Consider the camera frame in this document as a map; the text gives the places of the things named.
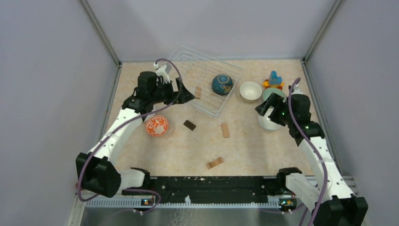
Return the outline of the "light green ceramic bowl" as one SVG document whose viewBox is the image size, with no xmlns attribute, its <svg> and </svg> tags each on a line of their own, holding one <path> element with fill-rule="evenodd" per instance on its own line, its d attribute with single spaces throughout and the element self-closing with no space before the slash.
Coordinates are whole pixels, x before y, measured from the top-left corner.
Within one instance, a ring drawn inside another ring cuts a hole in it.
<svg viewBox="0 0 399 226">
<path fill-rule="evenodd" d="M 262 93 L 263 101 L 266 101 L 269 98 L 269 96 L 273 93 L 275 93 L 283 98 L 286 98 L 286 95 L 284 94 L 284 92 L 282 90 L 280 90 L 278 88 L 267 88 Z"/>
</svg>

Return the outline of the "orange patterned white bowl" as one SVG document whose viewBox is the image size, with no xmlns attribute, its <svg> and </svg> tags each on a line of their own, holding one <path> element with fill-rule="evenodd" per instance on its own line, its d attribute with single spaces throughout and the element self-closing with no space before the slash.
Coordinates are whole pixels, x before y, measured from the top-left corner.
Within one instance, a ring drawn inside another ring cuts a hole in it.
<svg viewBox="0 0 399 226">
<path fill-rule="evenodd" d="M 146 121 L 145 129 L 147 134 L 153 137 L 159 137 L 166 133 L 169 127 L 168 120 L 161 115 L 151 117 Z"/>
</svg>

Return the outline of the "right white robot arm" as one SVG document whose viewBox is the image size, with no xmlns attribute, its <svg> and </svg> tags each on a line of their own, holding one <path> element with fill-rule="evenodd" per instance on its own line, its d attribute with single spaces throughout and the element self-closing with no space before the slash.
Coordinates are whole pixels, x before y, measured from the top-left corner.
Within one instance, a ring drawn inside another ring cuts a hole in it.
<svg viewBox="0 0 399 226">
<path fill-rule="evenodd" d="M 292 191 L 302 201 L 311 212 L 311 226 L 360 226 L 368 203 L 346 184 L 328 150 L 321 126 L 311 120 L 310 105 L 304 94 L 287 98 L 271 94 L 255 108 L 260 116 L 288 127 L 317 181 L 315 186 L 298 170 L 286 168 L 277 179 L 276 188 L 282 194 Z"/>
</svg>

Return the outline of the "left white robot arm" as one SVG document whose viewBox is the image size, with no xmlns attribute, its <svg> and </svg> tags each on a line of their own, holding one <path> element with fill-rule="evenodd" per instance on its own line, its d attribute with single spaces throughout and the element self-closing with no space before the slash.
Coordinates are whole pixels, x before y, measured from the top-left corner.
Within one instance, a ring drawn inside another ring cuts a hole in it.
<svg viewBox="0 0 399 226">
<path fill-rule="evenodd" d="M 90 151 L 80 153 L 76 158 L 77 195 L 82 202 L 90 200 L 83 198 L 82 190 L 108 198 L 127 188 L 133 188 L 142 195 L 150 191 L 151 182 L 145 178 L 144 170 L 133 168 L 120 173 L 114 165 L 129 137 L 149 116 L 194 99 L 181 76 L 176 78 L 176 85 L 178 90 L 174 91 L 172 82 L 155 72 L 139 74 L 137 87 L 124 100 L 109 130 Z"/>
</svg>

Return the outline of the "dark teal patterned bowl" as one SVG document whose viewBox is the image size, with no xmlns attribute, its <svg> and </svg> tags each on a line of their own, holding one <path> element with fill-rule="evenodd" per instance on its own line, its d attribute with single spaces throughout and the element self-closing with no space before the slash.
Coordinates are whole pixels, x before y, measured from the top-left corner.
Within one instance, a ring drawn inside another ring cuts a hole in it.
<svg viewBox="0 0 399 226">
<path fill-rule="evenodd" d="M 234 86 L 234 81 L 227 74 L 219 74 L 215 76 L 211 82 L 211 89 L 214 93 L 225 96 L 228 95 Z"/>
</svg>

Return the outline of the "white ceramic bowl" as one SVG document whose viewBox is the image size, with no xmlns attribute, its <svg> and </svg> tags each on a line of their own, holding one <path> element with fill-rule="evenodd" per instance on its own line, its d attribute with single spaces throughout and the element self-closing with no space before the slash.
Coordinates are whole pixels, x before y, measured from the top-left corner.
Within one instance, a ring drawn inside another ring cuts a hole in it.
<svg viewBox="0 0 399 226">
<path fill-rule="evenodd" d="M 282 127 L 281 125 L 279 125 L 275 122 L 272 122 L 271 119 L 269 118 L 269 116 L 273 110 L 274 109 L 271 107 L 266 111 L 264 116 L 261 116 L 261 115 L 258 116 L 259 125 L 268 131 L 275 131 Z"/>
</svg>

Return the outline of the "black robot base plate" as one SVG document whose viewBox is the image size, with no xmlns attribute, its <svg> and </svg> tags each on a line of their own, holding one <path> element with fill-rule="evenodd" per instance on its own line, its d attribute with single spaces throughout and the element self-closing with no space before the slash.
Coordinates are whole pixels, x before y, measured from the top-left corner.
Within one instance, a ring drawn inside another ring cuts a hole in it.
<svg viewBox="0 0 399 226">
<path fill-rule="evenodd" d="M 157 192 L 161 203 L 182 203 L 189 197 L 195 204 L 267 203 L 270 196 L 292 192 L 281 187 L 275 177 L 151 177 L 140 188 L 123 190 L 122 195 Z"/>
</svg>

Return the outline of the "beige ceramic bowl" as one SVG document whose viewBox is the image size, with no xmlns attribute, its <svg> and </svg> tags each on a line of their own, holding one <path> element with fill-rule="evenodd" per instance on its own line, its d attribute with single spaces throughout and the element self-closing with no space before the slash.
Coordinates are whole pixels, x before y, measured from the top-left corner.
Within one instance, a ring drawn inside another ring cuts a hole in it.
<svg viewBox="0 0 399 226">
<path fill-rule="evenodd" d="M 239 88 L 241 99 L 247 103 L 256 102 L 261 97 L 262 92 L 261 86 L 252 81 L 244 82 Z"/>
</svg>

